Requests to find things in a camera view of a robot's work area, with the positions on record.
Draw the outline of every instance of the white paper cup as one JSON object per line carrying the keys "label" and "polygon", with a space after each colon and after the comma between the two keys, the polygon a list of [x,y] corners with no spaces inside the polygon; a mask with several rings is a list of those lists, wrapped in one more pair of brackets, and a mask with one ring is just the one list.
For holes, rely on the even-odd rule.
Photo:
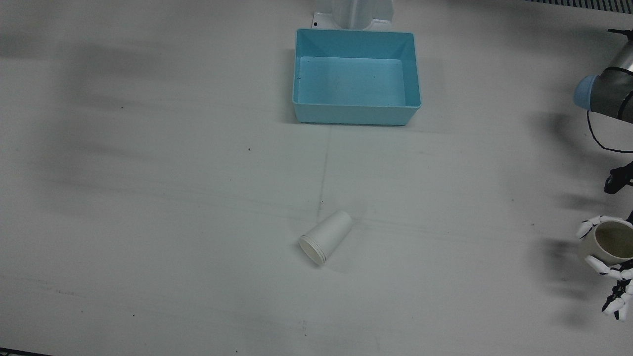
{"label": "white paper cup", "polygon": [[587,233],[578,247],[581,260],[589,255],[609,266],[632,259],[633,229],[624,222],[601,222]]}
{"label": "white paper cup", "polygon": [[318,265],[322,265],[352,229],[354,221],[339,210],[301,236],[299,246]]}

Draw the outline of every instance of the blue plastic bin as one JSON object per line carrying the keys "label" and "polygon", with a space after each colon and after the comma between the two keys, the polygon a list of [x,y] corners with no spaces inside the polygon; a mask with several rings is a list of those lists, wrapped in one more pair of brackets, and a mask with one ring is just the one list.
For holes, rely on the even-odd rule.
{"label": "blue plastic bin", "polygon": [[406,125],[422,104],[413,34],[299,29],[292,102],[300,122]]}

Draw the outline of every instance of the robot finger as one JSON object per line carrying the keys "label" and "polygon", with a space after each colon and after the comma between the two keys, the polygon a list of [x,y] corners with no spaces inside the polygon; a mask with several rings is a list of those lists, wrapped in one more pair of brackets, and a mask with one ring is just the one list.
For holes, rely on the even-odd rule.
{"label": "robot finger", "polygon": [[619,314],[619,321],[626,321],[627,320],[627,313],[629,310],[629,305],[625,304],[624,307],[622,307],[622,309],[618,310],[618,314]]}
{"label": "robot finger", "polygon": [[611,267],[605,265],[604,262],[598,260],[596,257],[589,255],[585,257],[585,262],[587,262],[587,264],[590,265],[591,268],[593,268],[596,272],[600,273],[603,276],[611,277],[617,279],[618,281],[621,281],[623,279],[620,271],[612,269]]}
{"label": "robot finger", "polygon": [[616,311],[619,311],[620,309],[624,308],[624,306],[626,305],[626,303],[624,303],[624,301],[622,300],[622,298],[615,298],[611,303],[609,303],[609,301],[607,301],[607,303],[604,305],[604,307],[602,307],[602,312],[605,314],[612,314]]}

